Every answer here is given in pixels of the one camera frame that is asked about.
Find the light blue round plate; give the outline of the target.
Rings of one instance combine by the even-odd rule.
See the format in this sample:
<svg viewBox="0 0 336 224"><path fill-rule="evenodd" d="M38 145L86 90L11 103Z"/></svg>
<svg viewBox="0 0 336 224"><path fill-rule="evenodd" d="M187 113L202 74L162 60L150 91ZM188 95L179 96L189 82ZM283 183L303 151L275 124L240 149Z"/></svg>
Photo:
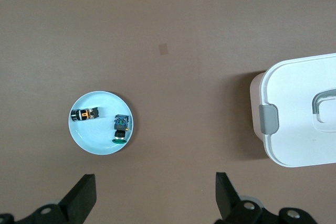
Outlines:
<svg viewBox="0 0 336 224"><path fill-rule="evenodd" d="M99 110L99 117L86 121L74 122L70 112L74 109L95 108ZM120 151L130 141L134 119L130 107L116 94L108 91L92 91L81 96L71 107L68 116L68 126L73 140L83 150L96 155L109 155ZM114 118L116 115L128 115L129 130L126 132L125 144L113 143Z"/></svg>

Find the green push-button switch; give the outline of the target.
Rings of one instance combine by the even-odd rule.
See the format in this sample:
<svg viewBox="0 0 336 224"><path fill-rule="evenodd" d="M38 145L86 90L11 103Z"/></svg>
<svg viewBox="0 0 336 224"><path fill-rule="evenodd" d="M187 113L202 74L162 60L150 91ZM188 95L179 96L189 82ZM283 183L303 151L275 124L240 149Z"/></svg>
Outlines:
<svg viewBox="0 0 336 224"><path fill-rule="evenodd" d="M114 139L112 140L113 143L116 144L125 144L127 142L125 135L126 132L129 130L128 128L129 123L129 116L128 115L121 115L118 114L114 118Z"/></svg>

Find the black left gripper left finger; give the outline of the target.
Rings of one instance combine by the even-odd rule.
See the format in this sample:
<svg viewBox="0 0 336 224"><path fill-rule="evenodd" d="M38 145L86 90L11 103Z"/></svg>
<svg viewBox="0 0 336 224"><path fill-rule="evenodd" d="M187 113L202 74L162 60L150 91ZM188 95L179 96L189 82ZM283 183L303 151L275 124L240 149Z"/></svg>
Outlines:
<svg viewBox="0 0 336 224"><path fill-rule="evenodd" d="M0 214L0 224L83 224L96 201L95 175L85 174L59 203L41 206L21 220Z"/></svg>

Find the orange push-button switch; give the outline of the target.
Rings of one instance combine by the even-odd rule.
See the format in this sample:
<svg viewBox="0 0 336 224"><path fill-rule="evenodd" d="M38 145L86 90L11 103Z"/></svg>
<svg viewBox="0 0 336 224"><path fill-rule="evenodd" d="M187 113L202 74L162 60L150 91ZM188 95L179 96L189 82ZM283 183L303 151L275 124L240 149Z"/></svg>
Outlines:
<svg viewBox="0 0 336 224"><path fill-rule="evenodd" d="M97 107L87 109L74 109L71 110L70 112L70 118L74 122L97 119L98 117L99 117L99 110Z"/></svg>

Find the white lidded box grey clips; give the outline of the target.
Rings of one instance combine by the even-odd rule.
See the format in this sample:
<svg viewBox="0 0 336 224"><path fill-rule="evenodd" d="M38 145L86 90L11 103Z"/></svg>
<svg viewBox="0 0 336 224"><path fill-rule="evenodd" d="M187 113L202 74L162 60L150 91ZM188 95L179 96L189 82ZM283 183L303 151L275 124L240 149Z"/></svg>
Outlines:
<svg viewBox="0 0 336 224"><path fill-rule="evenodd" d="M336 163L336 53L279 62L250 84L255 134L284 167Z"/></svg>

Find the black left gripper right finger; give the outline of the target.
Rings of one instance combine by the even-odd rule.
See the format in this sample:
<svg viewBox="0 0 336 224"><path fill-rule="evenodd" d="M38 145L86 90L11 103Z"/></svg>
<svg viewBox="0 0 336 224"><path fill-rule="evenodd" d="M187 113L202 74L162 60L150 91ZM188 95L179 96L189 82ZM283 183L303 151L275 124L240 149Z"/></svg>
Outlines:
<svg viewBox="0 0 336 224"><path fill-rule="evenodd" d="M299 208L271 213L257 198L239 195L225 172L216 173L215 196L221 218L214 224L318 224Z"/></svg>

